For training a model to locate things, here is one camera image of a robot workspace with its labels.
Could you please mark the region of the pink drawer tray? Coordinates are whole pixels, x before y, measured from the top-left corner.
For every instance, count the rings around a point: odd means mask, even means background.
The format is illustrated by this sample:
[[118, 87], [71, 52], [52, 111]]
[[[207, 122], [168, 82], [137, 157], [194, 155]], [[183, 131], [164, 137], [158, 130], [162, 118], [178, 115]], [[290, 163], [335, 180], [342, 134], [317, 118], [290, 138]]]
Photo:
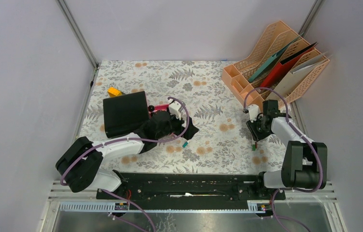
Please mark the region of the pink drawer tray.
[[156, 105], [154, 111], [167, 111], [169, 104]]

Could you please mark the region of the red notebook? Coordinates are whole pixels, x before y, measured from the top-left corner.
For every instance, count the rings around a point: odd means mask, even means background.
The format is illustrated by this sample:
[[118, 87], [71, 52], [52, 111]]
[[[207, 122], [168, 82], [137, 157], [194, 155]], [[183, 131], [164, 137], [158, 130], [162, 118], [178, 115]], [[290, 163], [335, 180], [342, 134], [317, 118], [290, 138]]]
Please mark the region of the red notebook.
[[302, 50], [296, 52], [295, 54], [287, 57], [286, 59], [278, 62], [272, 71], [267, 75], [264, 81], [261, 83], [260, 87], [272, 87], [274, 84], [279, 82], [284, 76], [291, 70], [291, 68], [298, 62], [298, 60], [306, 53], [312, 51], [317, 42], [308, 45]]

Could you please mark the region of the teal folder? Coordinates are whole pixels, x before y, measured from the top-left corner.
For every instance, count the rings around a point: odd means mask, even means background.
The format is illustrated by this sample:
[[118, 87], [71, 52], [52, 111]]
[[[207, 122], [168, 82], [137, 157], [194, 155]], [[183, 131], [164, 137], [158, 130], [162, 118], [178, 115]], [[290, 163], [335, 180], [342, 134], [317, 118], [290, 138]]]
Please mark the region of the teal folder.
[[261, 60], [261, 64], [256, 66], [254, 71], [251, 71], [251, 75], [248, 76], [248, 82], [252, 83], [257, 79], [261, 78], [267, 73], [282, 57], [285, 51], [295, 42], [297, 42], [302, 36], [291, 32], [290, 30], [279, 34]]

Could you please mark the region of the peach file organizer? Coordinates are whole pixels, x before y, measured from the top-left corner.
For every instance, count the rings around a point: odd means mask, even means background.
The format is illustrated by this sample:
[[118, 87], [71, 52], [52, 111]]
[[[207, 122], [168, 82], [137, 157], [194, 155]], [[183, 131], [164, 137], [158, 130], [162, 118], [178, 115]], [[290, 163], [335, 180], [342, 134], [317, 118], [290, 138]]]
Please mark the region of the peach file organizer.
[[247, 58], [223, 68], [221, 79], [240, 103], [279, 100], [283, 106], [301, 98], [330, 62], [316, 45], [283, 21], [274, 22]]

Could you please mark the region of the black pen holder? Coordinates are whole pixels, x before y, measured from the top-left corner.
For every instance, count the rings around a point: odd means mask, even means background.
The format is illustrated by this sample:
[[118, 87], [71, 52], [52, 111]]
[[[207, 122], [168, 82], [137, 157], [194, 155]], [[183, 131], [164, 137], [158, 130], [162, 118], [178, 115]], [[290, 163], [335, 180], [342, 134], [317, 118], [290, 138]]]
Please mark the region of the black pen holder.
[[103, 100], [107, 138], [116, 138], [138, 129], [150, 119], [145, 91]]

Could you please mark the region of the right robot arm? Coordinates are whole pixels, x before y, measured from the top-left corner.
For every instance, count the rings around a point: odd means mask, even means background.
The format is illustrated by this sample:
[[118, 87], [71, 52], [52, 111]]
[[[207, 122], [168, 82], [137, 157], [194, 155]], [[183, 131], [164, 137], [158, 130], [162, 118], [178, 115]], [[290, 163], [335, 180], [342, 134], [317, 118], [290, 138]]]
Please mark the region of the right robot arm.
[[279, 110], [277, 100], [266, 100], [262, 107], [251, 104], [244, 112], [249, 114], [246, 124], [254, 142], [275, 135], [286, 146], [281, 169], [262, 173], [262, 181], [254, 185], [258, 198], [268, 198], [273, 189], [308, 192], [326, 186], [327, 146], [302, 133], [290, 116]]

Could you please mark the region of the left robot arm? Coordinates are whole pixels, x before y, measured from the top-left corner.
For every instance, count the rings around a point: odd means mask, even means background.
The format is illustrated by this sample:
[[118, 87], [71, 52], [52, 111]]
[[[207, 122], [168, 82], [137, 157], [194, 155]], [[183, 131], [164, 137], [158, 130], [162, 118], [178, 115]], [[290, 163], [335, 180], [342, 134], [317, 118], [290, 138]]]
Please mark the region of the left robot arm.
[[56, 162], [55, 167], [61, 174], [60, 184], [68, 186], [73, 193], [97, 188], [107, 190], [116, 199], [122, 198], [127, 187], [117, 174], [101, 167], [104, 162], [150, 151], [159, 143], [170, 142], [166, 136], [190, 140], [198, 132], [190, 116], [184, 120], [170, 112], [158, 111], [128, 135], [98, 144], [86, 136], [80, 137]]

